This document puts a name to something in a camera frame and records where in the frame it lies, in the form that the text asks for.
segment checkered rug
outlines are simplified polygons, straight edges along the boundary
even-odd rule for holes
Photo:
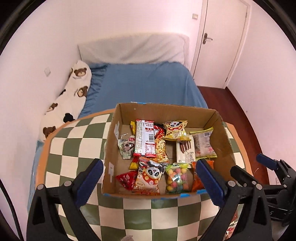
[[[104,159],[104,144],[112,113],[73,121],[51,139],[44,183],[62,185],[84,171],[94,158]],[[244,160],[227,124],[236,164]],[[102,178],[81,212],[102,241],[120,241],[132,235],[134,241],[198,240],[218,212],[207,194],[177,199],[127,199],[104,196]],[[61,205],[58,213],[68,237],[77,240]]]

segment door frame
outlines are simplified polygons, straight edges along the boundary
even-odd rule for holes
[[[239,0],[239,1],[242,2],[243,4],[245,4],[246,7],[247,7],[246,20],[244,22],[244,29],[243,29],[243,33],[242,33],[242,38],[241,38],[240,43],[239,43],[239,47],[237,49],[237,54],[236,54],[236,56],[234,58],[234,61],[233,61],[233,64],[231,66],[231,69],[230,69],[230,71],[228,73],[227,79],[226,79],[226,81],[225,81],[225,83],[223,85],[223,89],[226,88],[229,81],[231,80],[231,77],[233,75],[233,72],[235,70],[237,62],[239,60],[242,47],[243,47],[243,45],[245,43],[245,39],[246,39],[247,31],[248,31],[248,26],[249,26],[249,21],[250,21],[251,5],[248,3],[248,1],[251,1],[251,0]],[[202,37],[204,35],[205,20],[206,20],[206,15],[207,15],[207,5],[208,5],[208,0],[202,0],[202,12],[201,12],[201,15],[200,15],[200,26],[199,26],[199,30],[198,30],[196,47],[195,47],[195,52],[194,52],[193,61],[192,61],[192,65],[191,65],[191,70],[190,70],[190,73],[191,73],[192,76],[194,76],[195,68],[196,68],[198,57],[199,57],[199,54],[200,54],[200,48],[201,48],[201,45],[202,45]]]

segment pink wall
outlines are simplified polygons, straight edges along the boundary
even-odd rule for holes
[[[47,0],[13,35],[0,56],[0,132],[6,138],[0,145],[0,177],[24,235],[40,118],[80,58],[77,44],[135,32],[177,32],[190,37],[191,65],[199,28],[192,14],[200,16],[201,6],[202,0]],[[15,230],[2,195],[0,208]]]
[[[245,111],[263,153],[296,168],[296,51],[274,20],[251,4],[248,33],[228,88]],[[269,174],[275,184],[275,174]]]

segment white door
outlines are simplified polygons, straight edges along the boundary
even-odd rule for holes
[[[246,15],[247,6],[240,0],[208,0],[201,47],[195,53],[199,54],[193,75],[196,85],[223,88],[239,48]]]

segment door handle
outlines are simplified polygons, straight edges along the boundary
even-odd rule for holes
[[[205,33],[205,35],[204,35],[204,39],[203,39],[203,41],[202,41],[202,44],[205,44],[205,42],[207,41],[207,39],[209,39],[209,40],[213,40],[212,38],[208,38],[208,37],[207,37],[207,33]]]

